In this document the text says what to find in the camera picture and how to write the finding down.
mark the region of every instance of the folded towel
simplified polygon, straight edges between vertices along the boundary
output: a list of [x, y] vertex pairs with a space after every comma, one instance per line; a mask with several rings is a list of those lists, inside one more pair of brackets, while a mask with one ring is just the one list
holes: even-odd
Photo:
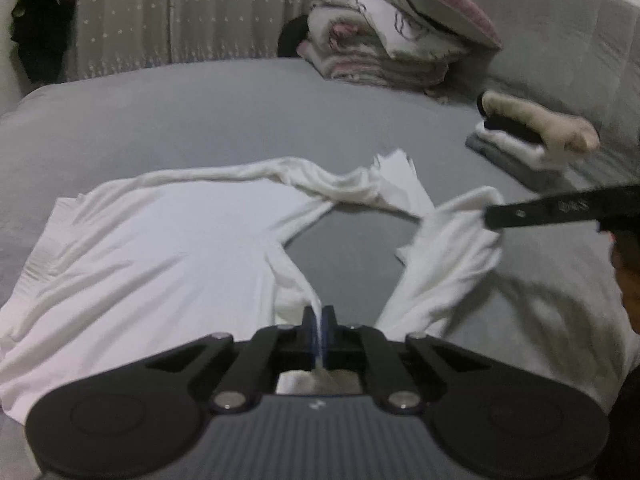
[[446, 63], [404, 63], [375, 56], [328, 54], [310, 41], [298, 46], [298, 54], [325, 79], [360, 84], [424, 89], [444, 80]]
[[[350, 14], [345, 23], [361, 27], [366, 32], [365, 35], [371, 36], [374, 32], [391, 59], [451, 62], [468, 52], [468, 48], [457, 36], [417, 23], [385, 0], [312, 0], [312, 3], [316, 7], [341, 7], [359, 13], [364, 22]], [[335, 22], [332, 22], [329, 12], [316, 14], [312, 19], [314, 10], [309, 14], [309, 31], [312, 38], [315, 38], [316, 46], [321, 46], [326, 44], [324, 38], [327, 32], [324, 29], [329, 29]]]
[[580, 159], [580, 155], [572, 152], [552, 154], [544, 144], [531, 144], [518, 139], [501, 130], [489, 130], [484, 122], [476, 125], [475, 133], [480, 139], [489, 142], [496, 148], [517, 158], [520, 162], [535, 171], [564, 171], [569, 162]]
[[501, 170], [509, 173], [532, 191], [549, 190], [562, 177], [562, 171], [532, 170], [529, 166], [504, 152], [494, 144], [481, 139], [478, 134], [466, 138], [465, 146], [483, 155]]
[[584, 157], [600, 147], [596, 129], [585, 118], [552, 112], [532, 101], [489, 90], [478, 96], [478, 109], [484, 117], [507, 117], [537, 132], [553, 156], [571, 152]]

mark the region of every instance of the screw head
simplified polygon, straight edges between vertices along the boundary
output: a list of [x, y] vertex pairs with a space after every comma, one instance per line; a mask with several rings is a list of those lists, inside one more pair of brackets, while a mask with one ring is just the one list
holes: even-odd
[[411, 408], [415, 408], [420, 401], [422, 400], [418, 394], [414, 394], [413, 392], [393, 392], [388, 396], [387, 400], [389, 404], [395, 406], [396, 408], [400, 408], [401, 410], [409, 410]]
[[246, 397], [240, 392], [220, 392], [213, 399], [213, 402], [223, 410], [234, 410], [246, 402]]

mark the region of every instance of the beige cloth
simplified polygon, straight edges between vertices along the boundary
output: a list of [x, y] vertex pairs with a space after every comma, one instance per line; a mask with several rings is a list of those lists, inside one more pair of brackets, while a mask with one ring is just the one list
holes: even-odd
[[482, 95], [481, 105], [487, 117], [501, 115], [535, 130], [551, 155], [587, 155], [600, 147], [596, 129], [585, 118], [552, 112], [532, 101], [491, 90]]

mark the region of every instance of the folded blanket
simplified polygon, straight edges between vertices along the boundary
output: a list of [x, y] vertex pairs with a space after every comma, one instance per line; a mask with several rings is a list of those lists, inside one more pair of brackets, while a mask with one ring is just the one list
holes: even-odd
[[362, 54], [321, 51], [310, 41], [298, 46], [298, 54], [311, 63], [325, 79], [398, 88], [428, 88], [444, 80], [446, 63], [405, 63]]
[[369, 37], [375, 33], [386, 54], [395, 60], [451, 62], [468, 52], [460, 38], [429, 25], [417, 23], [385, 0], [312, 0], [312, 3], [316, 7], [354, 10], [364, 18], [362, 20], [349, 13], [343, 14], [346, 17], [341, 19], [338, 18], [339, 14], [331, 12], [316, 13], [312, 18], [315, 11], [313, 9], [309, 14], [309, 32], [317, 46], [328, 44], [331, 33], [335, 34], [333, 25], [344, 23], [347, 27], [342, 31], [346, 36], [336, 42], [339, 48], [351, 38], [349, 31], [355, 30], [356, 35], [362, 32], [363, 36]]

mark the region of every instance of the curtain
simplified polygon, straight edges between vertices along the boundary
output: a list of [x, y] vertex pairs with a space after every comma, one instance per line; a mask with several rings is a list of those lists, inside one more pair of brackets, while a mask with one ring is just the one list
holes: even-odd
[[282, 25], [310, 0], [174, 0], [172, 61], [276, 56]]
[[67, 79], [168, 63], [169, 0], [77, 0]]
[[68, 80], [170, 62], [274, 57], [310, 0], [76, 0]]

